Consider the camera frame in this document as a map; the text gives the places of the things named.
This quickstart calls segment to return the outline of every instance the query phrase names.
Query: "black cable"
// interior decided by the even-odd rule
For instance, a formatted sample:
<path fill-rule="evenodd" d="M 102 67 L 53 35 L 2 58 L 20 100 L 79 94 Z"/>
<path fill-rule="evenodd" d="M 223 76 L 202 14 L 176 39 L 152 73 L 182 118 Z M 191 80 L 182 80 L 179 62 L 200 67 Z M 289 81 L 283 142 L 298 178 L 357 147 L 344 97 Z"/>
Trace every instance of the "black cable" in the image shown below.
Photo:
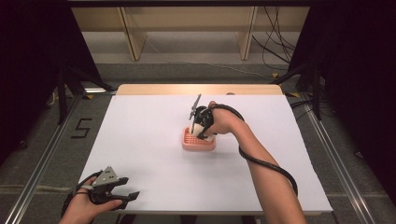
<path fill-rule="evenodd" d="M 271 40 L 273 40 L 275 43 L 277 43 L 277 42 L 271 37 L 272 33 L 275 32 L 276 35 L 277 35 L 277 37 L 278 37 L 278 39 L 279 39 L 279 41 L 280 41 L 280 43 L 277 43 L 277 44 L 280 45 L 280 46 L 282 47 L 282 49 L 283 49 L 283 51 L 284 51 L 284 53 L 285 53 L 285 55 L 286 55 L 286 58 L 287 58 L 288 60 L 290 60 L 290 59 L 291 59 L 291 55 L 290 55 L 290 53 L 288 52 L 288 49 L 294 50 L 295 47 L 294 47 L 290 42 L 288 42 L 288 41 L 282 36 L 282 34 L 280 33 L 280 24 L 279 24 L 279 19 L 278 19 L 279 7 L 276 7 L 276 19 L 275 19 L 275 22 L 273 22 L 273 20 L 271 19 L 271 17 L 270 17 L 270 15 L 269 15 L 269 13 L 268 13 L 266 7 L 264 7 L 264 10 L 265 10 L 265 13 L 267 14 L 268 20 L 270 21 L 271 26 L 272 26 L 271 34 L 268 35 L 268 33 L 266 33 L 266 34 L 268 35 L 267 42 L 268 42 L 269 39 L 271 39 Z"/>
<path fill-rule="evenodd" d="M 273 66 L 270 66 L 268 63 L 266 63 L 265 62 L 265 59 L 264 59 L 264 52 L 265 52 L 265 50 L 266 49 L 268 49 L 267 47 L 265 47 L 265 45 L 267 45 L 267 43 L 268 43 L 268 39 L 267 39 L 267 41 L 265 42 L 265 45 L 262 45 L 256 38 L 254 38 L 256 41 L 257 41 L 257 43 L 262 47 L 262 62 L 265 64 L 265 66 L 267 66 L 267 67 L 269 67 L 269 68 L 271 68 L 271 69 L 275 69 L 275 70 L 284 70 L 284 71 L 286 71 L 286 70 L 288 70 L 288 69 L 284 69 L 284 68 L 275 68 L 275 67 L 273 67 Z"/>
<path fill-rule="evenodd" d="M 332 202 L 329 200 L 329 198 L 327 199 L 329 201 L 330 206 L 332 207 Z M 334 210 L 332 210 L 332 218 L 334 219 L 334 223 L 335 224 L 339 224 L 340 222 L 338 221 L 338 217 L 335 214 Z"/>
<path fill-rule="evenodd" d="M 299 120 L 302 116 L 306 115 L 308 112 L 310 112 L 310 111 L 312 111 L 312 110 L 313 110 L 313 109 L 309 109 L 309 110 L 305 111 L 302 115 L 300 115 L 300 117 L 298 117 L 298 118 L 296 119 L 296 121 Z"/>
<path fill-rule="evenodd" d="M 278 54 L 276 54 L 275 52 L 271 51 L 270 49 L 268 49 L 267 47 L 265 47 L 264 45 L 262 45 L 257 39 L 256 37 L 254 37 L 254 35 L 252 36 L 253 39 L 265 50 L 269 51 L 270 53 L 274 54 L 278 59 L 282 60 L 285 63 L 289 63 L 289 61 L 287 61 L 286 59 L 280 57 Z"/>
<path fill-rule="evenodd" d="M 239 114 L 238 111 L 236 111 L 234 108 L 232 108 L 232 107 L 230 107 L 230 106 L 228 106 L 228 105 L 218 105 L 218 104 L 214 104 L 214 105 L 212 105 L 212 106 L 209 107 L 209 110 L 208 110 L 208 111 L 211 111 L 212 109 L 218 109 L 218 108 L 219 108 L 219 109 L 226 109 L 226 110 L 229 110 L 229 111 L 231 111 L 233 114 L 235 114 L 238 118 L 240 118 L 241 120 L 244 120 L 244 118 L 242 117 L 241 114 Z M 276 172 L 282 174 L 283 176 L 285 176 L 285 177 L 289 180 L 289 182 L 291 183 L 291 186 L 292 186 L 292 188 L 293 188 L 295 194 L 298 195 L 297 183 L 296 183 L 296 181 L 294 180 L 293 176 L 292 176 L 291 174 L 289 174 L 289 172 L 287 172 L 286 170 L 282 169 L 281 167 L 279 167 L 279 166 L 277 166 L 277 165 L 275 165 L 275 164 L 272 164 L 271 162 L 262 161 L 262 160 L 259 160 L 259 159 L 256 159 L 256 158 L 254 158 L 254 157 L 249 156 L 246 152 L 244 152 L 244 151 L 242 150 L 241 147 L 238 147 L 238 149 L 239 149 L 239 154 L 240 154 L 245 160 L 251 161 L 251 162 L 256 163 L 256 164 L 259 164 L 259 165 L 261 165 L 261 166 L 264 166 L 264 167 L 266 167 L 266 168 L 269 168 L 269 169 L 271 169 L 271 170 L 273 170 L 273 171 L 276 171 Z"/>
<path fill-rule="evenodd" d="M 308 103 L 312 103 L 312 100 L 303 100 L 303 101 L 299 101 L 299 102 L 296 102 L 296 103 L 292 103 L 292 104 L 290 104 L 290 107 L 293 110 L 297 106 L 305 105 L 305 104 L 308 104 Z"/>

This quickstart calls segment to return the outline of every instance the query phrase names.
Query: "pink object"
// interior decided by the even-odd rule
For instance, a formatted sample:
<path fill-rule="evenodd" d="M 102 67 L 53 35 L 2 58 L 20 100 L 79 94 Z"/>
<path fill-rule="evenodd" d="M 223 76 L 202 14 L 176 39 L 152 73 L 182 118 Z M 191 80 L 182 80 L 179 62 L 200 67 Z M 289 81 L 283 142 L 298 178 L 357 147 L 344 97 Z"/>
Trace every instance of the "pink object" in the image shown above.
<path fill-rule="evenodd" d="M 216 138 L 213 141 L 199 139 L 189 133 L 189 128 L 185 128 L 183 132 L 182 146 L 186 150 L 192 151 L 211 151 L 216 147 Z"/>

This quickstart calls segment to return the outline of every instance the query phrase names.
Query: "white table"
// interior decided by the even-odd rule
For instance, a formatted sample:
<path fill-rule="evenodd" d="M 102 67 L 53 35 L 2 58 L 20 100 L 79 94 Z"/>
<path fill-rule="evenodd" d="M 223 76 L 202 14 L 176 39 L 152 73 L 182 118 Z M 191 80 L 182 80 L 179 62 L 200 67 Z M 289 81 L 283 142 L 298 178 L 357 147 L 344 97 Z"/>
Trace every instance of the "white table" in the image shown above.
<path fill-rule="evenodd" d="M 182 148 L 182 131 L 191 124 L 198 93 L 113 96 L 81 179 L 108 165 L 118 176 L 129 177 L 127 185 L 113 190 L 121 195 L 140 191 L 125 213 L 262 215 L 247 162 L 232 135 L 218 135 L 210 152 Z M 203 94 L 199 105 L 211 100 L 244 116 L 296 179 L 307 215 L 332 211 L 284 95 Z"/>

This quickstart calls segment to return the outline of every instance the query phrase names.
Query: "gray carpet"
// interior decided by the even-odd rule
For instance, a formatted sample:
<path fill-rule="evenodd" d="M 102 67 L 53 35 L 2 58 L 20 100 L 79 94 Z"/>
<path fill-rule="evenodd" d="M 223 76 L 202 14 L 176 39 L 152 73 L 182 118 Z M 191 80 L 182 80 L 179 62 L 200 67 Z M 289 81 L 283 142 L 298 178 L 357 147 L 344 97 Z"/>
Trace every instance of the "gray carpet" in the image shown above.
<path fill-rule="evenodd" d="M 230 65 L 249 73 L 259 73 L 265 77 L 241 73 L 230 68 L 208 64 L 97 64 L 104 82 L 118 87 L 123 83 L 270 83 L 274 72 L 261 64 Z M 294 85 L 298 77 L 293 77 L 281 85 L 284 92 L 296 92 Z M 38 189 L 21 223 L 57 223 L 60 218 L 64 198 L 68 188 L 74 187 L 80 177 L 95 137 L 100 129 L 111 95 L 97 94 L 92 99 L 81 100 L 74 111 L 62 140 L 51 158 L 48 169 L 40 181 L 40 188 L 50 186 L 53 191 Z M 291 103 L 300 101 L 289 98 Z M 363 159 L 354 155 L 356 148 L 343 125 L 330 107 L 322 103 L 321 116 L 329 136 L 341 155 L 352 179 L 363 194 L 377 223 L 396 223 L 396 208 L 376 180 Z M 307 217 L 309 223 L 359 223 L 359 219 L 341 185 L 332 164 L 306 114 L 303 106 L 294 109 L 297 123 L 318 178 L 334 209 L 334 214 Z M 12 153 L 0 169 L 0 185 L 13 185 L 0 191 L 0 222 L 4 222 L 9 209 L 15 203 L 24 185 L 41 157 L 58 121 L 57 105 L 43 111 L 36 126 L 26 139 L 28 148 Z M 86 138 L 72 138 L 84 134 L 76 130 L 90 128 Z M 106 213 L 94 223 L 115 223 L 117 214 Z M 178 216 L 137 216 L 135 223 L 179 223 Z M 197 223 L 241 223 L 239 217 L 199 217 Z"/>

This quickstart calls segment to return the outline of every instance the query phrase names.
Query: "metal bar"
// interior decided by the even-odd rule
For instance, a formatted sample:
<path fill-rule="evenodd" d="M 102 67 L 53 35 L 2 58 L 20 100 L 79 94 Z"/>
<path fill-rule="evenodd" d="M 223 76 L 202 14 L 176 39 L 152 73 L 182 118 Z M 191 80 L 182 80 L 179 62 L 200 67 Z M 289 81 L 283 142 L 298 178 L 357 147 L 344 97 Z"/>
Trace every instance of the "metal bar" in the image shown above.
<path fill-rule="evenodd" d="M 302 98 L 303 100 L 308 99 L 305 93 L 302 93 Z M 324 146 L 327 155 L 329 156 L 330 161 L 332 162 L 332 166 L 334 167 L 334 170 L 337 173 L 338 178 L 340 179 L 340 182 L 343 185 L 344 190 L 346 191 L 346 195 L 352 203 L 352 206 L 355 209 L 359 220 L 361 221 L 361 223 L 375 223 L 366 201 L 361 196 L 360 191 L 353 182 L 349 172 L 347 171 L 347 168 L 345 167 L 343 161 L 341 160 L 341 157 L 335 149 L 335 146 L 332 143 L 332 139 L 327 134 L 322 122 L 315 118 L 315 115 L 311 112 L 311 108 L 309 105 L 305 105 L 305 109 L 306 111 L 309 111 L 308 117 L 311 120 L 318 134 L 318 137 L 322 145 Z"/>
<path fill-rule="evenodd" d="M 70 7 L 312 7 L 341 0 L 67 0 Z"/>
<path fill-rule="evenodd" d="M 81 99 L 80 95 L 75 95 L 70 103 L 68 108 L 68 115 L 64 119 L 64 121 L 58 125 L 54 134 L 52 135 L 51 139 L 49 140 L 49 144 L 47 145 L 46 149 L 44 150 L 43 155 L 40 158 L 40 161 L 37 163 L 32 175 L 30 176 L 28 182 L 24 186 L 20 197 L 15 202 L 14 206 L 11 209 L 11 212 L 8 215 L 7 224 L 13 223 L 20 223 L 21 219 L 29 205 L 30 201 L 35 194 L 35 189 L 40 182 L 44 172 L 46 171 L 48 165 L 50 164 L 50 160 L 52 159 L 53 154 L 56 151 L 56 147 L 58 146 L 61 137 L 64 133 L 65 128 L 70 120 L 73 111 L 78 105 L 79 100 Z"/>

